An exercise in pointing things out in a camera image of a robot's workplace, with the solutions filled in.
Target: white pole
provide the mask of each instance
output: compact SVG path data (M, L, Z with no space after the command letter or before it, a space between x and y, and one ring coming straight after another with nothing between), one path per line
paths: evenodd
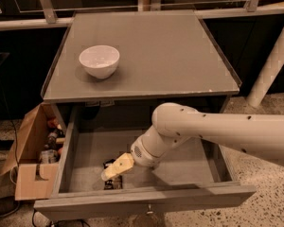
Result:
M284 27L279 35L275 46L258 75L249 96L246 98L248 104L257 107L267 94L277 74L284 65Z

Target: open drawer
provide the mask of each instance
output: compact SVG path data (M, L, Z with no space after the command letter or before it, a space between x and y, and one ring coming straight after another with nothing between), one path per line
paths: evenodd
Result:
M103 190L103 163L129 152L150 126L152 108L111 106L82 120L83 108L71 113L50 199L35 202L51 220L144 214L150 205L156 213L232 207L256 191L236 181L221 147L194 138L155 169L135 166L122 177L122 189Z

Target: bowl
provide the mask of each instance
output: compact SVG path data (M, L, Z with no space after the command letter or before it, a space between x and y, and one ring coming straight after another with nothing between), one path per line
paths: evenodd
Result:
M79 61L84 70L97 79L106 79L116 70L120 53L108 45L96 45L83 50Z

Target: speckled floor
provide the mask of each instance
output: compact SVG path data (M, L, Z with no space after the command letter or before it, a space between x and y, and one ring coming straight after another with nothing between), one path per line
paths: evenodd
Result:
M266 96L257 109L249 107L244 98L231 98L225 110L233 114L284 114L284 94ZM284 226L284 167L259 160L258 158L226 149L239 181L253 184L257 193L240 207L166 213L158 216L158 226ZM32 204L22 204L20 209L5 218L0 218L0 226L32 226ZM35 215L36 226L46 226L47 219ZM127 218L91 218L90 226L148 226L152 222L144 216ZM82 226L78 221L62 222L60 226Z

